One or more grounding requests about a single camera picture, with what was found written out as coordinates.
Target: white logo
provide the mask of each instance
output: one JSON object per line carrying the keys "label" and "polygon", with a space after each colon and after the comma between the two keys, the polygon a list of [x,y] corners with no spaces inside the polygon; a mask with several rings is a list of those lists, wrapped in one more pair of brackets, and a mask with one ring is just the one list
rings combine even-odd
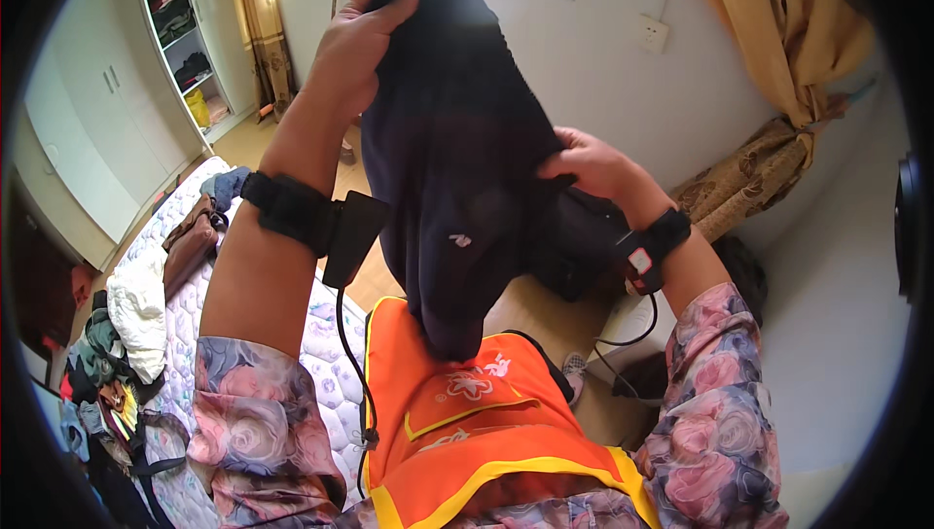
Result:
{"label": "white logo", "polygon": [[472,240],[464,235],[463,233],[455,233],[454,235],[448,235],[448,239],[452,240],[454,243],[458,244],[458,247],[467,247],[472,243]]}
{"label": "white logo", "polygon": [[469,371],[456,371],[448,374],[448,395],[463,395],[471,401],[480,399],[480,395],[493,391],[493,383],[473,377]]}
{"label": "white logo", "polygon": [[493,361],[495,363],[489,363],[483,369],[488,370],[490,375],[505,377],[506,373],[509,372],[509,363],[512,359],[503,359],[503,354],[499,353]]}
{"label": "white logo", "polygon": [[470,438],[470,434],[458,428],[457,432],[451,434],[450,436],[442,436],[438,438],[436,441],[431,442],[428,446],[419,449],[418,451],[423,453],[426,450],[431,450],[432,448],[437,448],[438,446],[444,446],[445,444],[450,444],[452,442],[465,441],[468,438]]}

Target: black cable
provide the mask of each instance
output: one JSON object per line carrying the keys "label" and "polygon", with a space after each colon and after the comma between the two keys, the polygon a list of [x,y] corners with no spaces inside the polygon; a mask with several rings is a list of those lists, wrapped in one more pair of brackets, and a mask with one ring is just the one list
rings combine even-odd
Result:
{"label": "black cable", "polygon": [[353,365],[354,370],[357,372],[359,383],[363,387],[363,394],[366,395],[366,400],[370,404],[370,413],[373,415],[373,425],[363,430],[363,454],[359,458],[359,469],[357,470],[357,490],[359,491],[359,497],[364,498],[361,484],[363,478],[363,462],[366,460],[366,453],[370,450],[375,450],[379,443],[379,432],[377,432],[377,405],[373,401],[373,394],[370,393],[370,386],[366,384],[366,377],[363,376],[363,371],[359,368],[356,357],[354,357],[353,353],[350,351],[350,345],[347,344],[347,337],[344,334],[344,288],[337,291],[337,334],[341,337],[341,345],[344,347],[344,353],[346,353],[347,357],[350,359],[350,364]]}
{"label": "black cable", "polygon": [[[639,342],[646,336],[649,336],[652,333],[652,331],[655,330],[655,325],[659,324],[659,303],[656,302],[654,293],[649,294],[648,298],[651,299],[652,301],[652,324],[648,326],[648,329],[646,330],[646,332],[637,336],[636,338],[633,338],[632,340],[627,340],[625,342],[616,342],[615,340],[606,340],[605,338],[600,338],[599,336],[594,336],[594,340],[596,340],[597,342],[602,342],[604,344],[613,345],[614,347],[628,347],[630,345],[634,345],[635,343]],[[600,348],[597,345],[594,345],[593,350],[597,354],[597,356],[600,357],[600,360],[603,362],[603,365],[605,365],[606,368],[609,369],[611,373],[613,373],[616,379],[619,382],[624,383],[629,388],[629,390],[632,392],[632,396],[642,401],[643,399],[636,392],[635,388],[628,381],[626,381],[622,375],[617,373],[616,370],[613,369],[613,367],[610,366],[610,362],[607,361],[606,357],[603,356],[603,353],[600,352]]]}
{"label": "black cable", "polygon": [[604,344],[613,345],[614,347],[628,347],[630,345],[634,345],[635,343],[639,342],[646,336],[649,336],[649,334],[653,330],[655,330],[655,325],[659,324],[659,303],[655,301],[654,293],[649,294],[648,298],[651,299],[652,301],[652,324],[648,325],[648,330],[646,332],[644,332],[640,336],[637,336],[633,340],[627,340],[625,342],[616,342],[615,340],[606,340],[604,338],[600,338],[599,336],[596,336],[595,339],[599,340],[600,342]]}

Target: brown patterned curtain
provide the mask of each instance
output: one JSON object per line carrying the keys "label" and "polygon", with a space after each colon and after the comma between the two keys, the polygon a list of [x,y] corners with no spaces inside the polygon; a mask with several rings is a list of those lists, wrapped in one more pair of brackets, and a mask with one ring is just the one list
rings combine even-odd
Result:
{"label": "brown patterned curtain", "polygon": [[233,0],[244,50],[250,56],[257,109],[273,106],[275,121],[295,97],[295,77],[275,0]]}
{"label": "brown patterned curtain", "polygon": [[773,206],[811,166],[814,140],[857,94],[828,98],[824,83],[856,68],[872,27],[852,0],[708,0],[739,45],[759,91],[784,116],[671,193],[712,242]]}

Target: wall socket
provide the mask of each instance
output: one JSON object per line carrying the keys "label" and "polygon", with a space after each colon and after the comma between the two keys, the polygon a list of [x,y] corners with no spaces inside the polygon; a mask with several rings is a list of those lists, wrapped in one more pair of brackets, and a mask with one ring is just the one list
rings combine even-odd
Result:
{"label": "wall socket", "polygon": [[660,23],[646,15],[639,15],[636,37],[639,41],[639,46],[646,51],[661,55],[665,48],[665,39],[668,38],[668,25]]}

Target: mattress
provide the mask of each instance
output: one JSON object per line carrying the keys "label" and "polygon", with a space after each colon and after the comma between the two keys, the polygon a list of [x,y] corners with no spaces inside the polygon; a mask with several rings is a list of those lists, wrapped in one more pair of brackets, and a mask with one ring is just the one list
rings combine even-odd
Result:
{"label": "mattress", "polygon": [[[156,215],[146,222],[146,226],[131,243],[118,266],[129,263],[148,248],[162,247],[165,236],[194,206],[204,180],[217,173],[226,173],[231,168],[220,157],[206,160],[176,189]],[[241,202],[241,198],[235,198],[227,211],[227,217],[231,221]],[[221,233],[217,247],[222,245]],[[211,280],[211,271],[212,266],[204,262],[165,304],[168,333],[168,344],[165,348],[165,384],[158,395],[145,406],[147,409],[174,414],[189,433],[196,426],[192,412],[194,358],[204,293]],[[321,418],[331,438],[334,462],[346,480],[346,509],[360,500],[357,491],[357,470],[362,454],[359,448],[359,405],[363,401],[363,391],[337,334],[335,303],[336,292],[321,283],[319,270],[308,301],[299,360],[315,380]],[[344,296],[344,333],[351,351],[361,365],[364,320],[364,312]],[[174,438],[167,430],[153,427],[146,429],[146,456],[149,462],[178,457],[183,452],[181,439]],[[137,490],[142,494],[138,480],[135,483]],[[155,475],[153,491],[166,516],[177,527],[217,527],[214,504],[190,464]]]}

